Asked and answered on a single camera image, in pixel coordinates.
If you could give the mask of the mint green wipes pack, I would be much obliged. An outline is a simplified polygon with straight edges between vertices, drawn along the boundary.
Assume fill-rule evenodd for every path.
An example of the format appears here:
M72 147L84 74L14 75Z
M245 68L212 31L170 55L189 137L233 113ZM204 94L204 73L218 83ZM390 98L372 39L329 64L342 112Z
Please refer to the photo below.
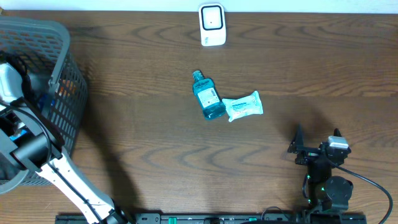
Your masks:
M262 101L257 90L239 99L223 98L222 102L226 107L229 122L245 116L264 113Z

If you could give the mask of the teal mouthwash bottle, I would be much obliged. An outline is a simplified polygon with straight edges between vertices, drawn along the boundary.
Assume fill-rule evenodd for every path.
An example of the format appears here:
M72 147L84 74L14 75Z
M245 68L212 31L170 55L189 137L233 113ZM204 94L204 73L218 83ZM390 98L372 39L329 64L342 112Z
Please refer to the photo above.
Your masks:
M205 119L212 120L223 116L226 113L226 107L215 88L214 81L206 78L200 70L192 73L193 94L197 98Z

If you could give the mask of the blue Oreo cookie pack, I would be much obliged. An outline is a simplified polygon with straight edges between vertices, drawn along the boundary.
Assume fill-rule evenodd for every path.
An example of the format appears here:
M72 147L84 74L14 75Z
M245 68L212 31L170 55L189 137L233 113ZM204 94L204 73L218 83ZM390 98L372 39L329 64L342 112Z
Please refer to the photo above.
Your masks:
M56 136L54 133L57 134L57 129L51 121L48 120L51 105L52 101L49 100L48 94L41 94L33 100L28 100L22 96L10 102L10 106L31 115L32 121L38 122L38 126L42 129L42 132L48 134L50 141L54 142L54 137Z

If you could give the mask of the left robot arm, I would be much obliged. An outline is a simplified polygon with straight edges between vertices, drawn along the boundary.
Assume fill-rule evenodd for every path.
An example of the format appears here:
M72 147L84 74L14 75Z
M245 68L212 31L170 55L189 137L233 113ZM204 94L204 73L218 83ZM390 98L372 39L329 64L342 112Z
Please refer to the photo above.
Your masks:
M113 199L97 189L72 162L58 129L29 100L32 91L22 60L1 53L1 117L11 114L1 131L1 154L22 173L35 172L63 192L88 223L130 223Z

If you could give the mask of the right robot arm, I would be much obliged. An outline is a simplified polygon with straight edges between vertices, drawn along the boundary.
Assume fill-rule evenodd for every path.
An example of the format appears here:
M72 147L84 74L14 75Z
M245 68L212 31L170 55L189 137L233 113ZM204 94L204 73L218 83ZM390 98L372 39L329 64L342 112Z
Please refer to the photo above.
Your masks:
M299 126L287 150L296 154L295 163L307 167L302 191L309 208L296 213L290 220L297 223L343 223L343 212L348 209L352 196L351 181L332 174L332 169L342 165L351 152L340 131L318 147L304 145L302 128Z

